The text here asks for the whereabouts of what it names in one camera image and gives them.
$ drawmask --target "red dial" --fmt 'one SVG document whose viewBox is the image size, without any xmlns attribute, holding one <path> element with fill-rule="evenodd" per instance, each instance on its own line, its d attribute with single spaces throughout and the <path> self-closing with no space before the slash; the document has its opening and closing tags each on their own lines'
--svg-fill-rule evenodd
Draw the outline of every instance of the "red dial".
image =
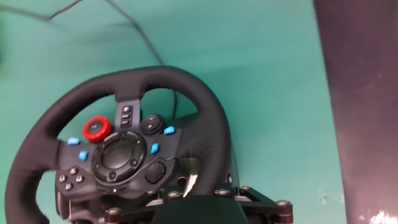
<svg viewBox="0 0 398 224">
<path fill-rule="evenodd" d="M 112 124 L 104 116 L 95 117 L 87 122 L 83 130 L 84 137 L 92 143 L 103 141 L 111 133 Z"/>
</svg>

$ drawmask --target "black button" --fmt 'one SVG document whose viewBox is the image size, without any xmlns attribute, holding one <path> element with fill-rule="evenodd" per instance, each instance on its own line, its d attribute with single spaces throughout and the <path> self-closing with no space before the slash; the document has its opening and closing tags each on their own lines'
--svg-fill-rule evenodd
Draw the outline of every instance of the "black button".
<svg viewBox="0 0 398 224">
<path fill-rule="evenodd" d="M 79 171 L 79 170 L 78 170 L 77 168 L 72 167 L 72 168 L 69 170 L 69 174 L 70 174 L 70 175 L 75 175 L 75 174 L 77 174 L 78 171 Z"/>
<path fill-rule="evenodd" d="M 82 175 L 78 175 L 76 177 L 76 183 L 82 183 L 84 179 L 85 179 L 85 177 L 83 177 Z"/>
<path fill-rule="evenodd" d="M 58 179 L 61 183 L 64 183 L 65 181 L 67 181 L 68 177 L 62 174 Z"/>
<path fill-rule="evenodd" d="M 166 173 L 166 167 L 161 162 L 155 162 L 148 167 L 145 179 L 150 184 L 158 183 Z"/>
<path fill-rule="evenodd" d="M 157 116 L 156 114 L 151 114 L 142 120 L 141 128 L 145 132 L 149 133 L 149 132 L 155 130 L 157 127 L 159 127 L 160 122 L 161 122 L 161 120 L 160 120 L 159 116 Z"/>
<path fill-rule="evenodd" d="M 122 121 L 122 126 L 127 126 L 127 125 L 129 125 L 130 124 L 130 121 L 129 120 L 123 120 Z"/>
<path fill-rule="evenodd" d="M 122 119 L 128 119 L 130 118 L 130 114 L 122 114 Z"/>
<path fill-rule="evenodd" d="M 71 190 L 72 188 L 73 188 L 73 184 L 71 184 L 71 183 L 65 184 L 65 190 Z"/>
<path fill-rule="evenodd" d="M 109 173 L 108 177 L 109 177 L 111 180 L 113 180 L 113 179 L 116 178 L 116 173 L 112 171 L 112 172 Z"/>
<path fill-rule="evenodd" d="M 88 126 L 87 132 L 89 134 L 96 134 L 102 129 L 102 127 L 103 127 L 102 121 L 94 121 Z"/>
<path fill-rule="evenodd" d="M 131 106 L 125 106 L 123 108 L 123 113 L 129 113 L 131 111 Z"/>
</svg>

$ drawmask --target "button cluster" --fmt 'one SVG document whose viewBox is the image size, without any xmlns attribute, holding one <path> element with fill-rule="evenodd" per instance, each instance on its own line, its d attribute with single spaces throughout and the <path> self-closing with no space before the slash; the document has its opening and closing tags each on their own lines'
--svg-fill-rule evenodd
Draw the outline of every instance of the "button cluster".
<svg viewBox="0 0 398 224">
<path fill-rule="evenodd" d="M 65 183 L 65 185 L 64 185 L 65 190 L 71 190 L 73 188 L 73 183 L 72 183 L 73 179 L 75 180 L 75 182 L 77 184 L 80 184 L 80 183 L 82 183 L 84 181 L 85 177 L 83 175 L 77 175 L 78 172 L 79 172 L 79 170 L 76 167 L 72 167 L 69 170 L 69 174 L 70 174 L 71 177 L 69 177 L 69 176 L 67 176 L 65 174 L 61 174 L 58 177 L 58 181 L 60 183 Z"/>
<path fill-rule="evenodd" d="M 162 118 L 157 114 L 150 114 L 141 121 L 141 129 L 144 134 L 155 134 L 162 129 Z"/>
<path fill-rule="evenodd" d="M 173 133 L 175 133 L 175 128 L 173 126 L 170 126 L 170 127 L 166 128 L 166 129 L 164 129 L 163 133 L 165 135 L 173 134 Z M 150 153 L 152 155 L 157 154 L 159 152 L 159 149 L 160 149 L 159 144 L 155 143 L 155 144 L 152 145 L 152 148 L 150 149 Z"/>
<path fill-rule="evenodd" d="M 122 108 L 121 124 L 120 124 L 122 128 L 131 126 L 131 113 L 132 113 L 131 106 L 124 106 Z"/>
</svg>

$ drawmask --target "black panel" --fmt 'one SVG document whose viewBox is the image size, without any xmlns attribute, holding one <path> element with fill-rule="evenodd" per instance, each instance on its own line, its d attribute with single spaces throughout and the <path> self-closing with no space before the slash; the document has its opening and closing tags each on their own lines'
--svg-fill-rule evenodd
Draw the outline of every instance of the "black panel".
<svg viewBox="0 0 398 224">
<path fill-rule="evenodd" d="M 349 224 L 398 216 L 397 1 L 315 1 Z"/>
<path fill-rule="evenodd" d="M 233 199 L 192 196 L 165 203 L 151 224 L 249 224 L 241 206 Z"/>
</svg>

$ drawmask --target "blue button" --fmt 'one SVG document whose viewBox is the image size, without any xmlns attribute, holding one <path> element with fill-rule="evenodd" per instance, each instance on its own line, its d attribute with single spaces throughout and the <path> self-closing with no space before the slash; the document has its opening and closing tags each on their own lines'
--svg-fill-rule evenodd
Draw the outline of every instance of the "blue button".
<svg viewBox="0 0 398 224">
<path fill-rule="evenodd" d="M 170 126 L 164 130 L 164 134 L 173 134 L 175 132 L 175 128 Z"/>
<path fill-rule="evenodd" d="M 87 157 L 88 157 L 88 152 L 87 151 L 80 151 L 79 160 L 86 161 Z"/>
<path fill-rule="evenodd" d="M 157 144 L 157 143 L 153 144 L 152 149 L 150 150 L 150 153 L 153 155 L 153 154 L 156 154 L 156 152 L 158 152 L 158 151 L 159 151 L 159 144 Z"/>
<path fill-rule="evenodd" d="M 68 145 L 69 146 L 75 146 L 75 145 L 78 145 L 78 144 L 80 144 L 80 139 L 78 139 L 78 138 L 70 138 L 70 139 L 68 139 Z"/>
</svg>

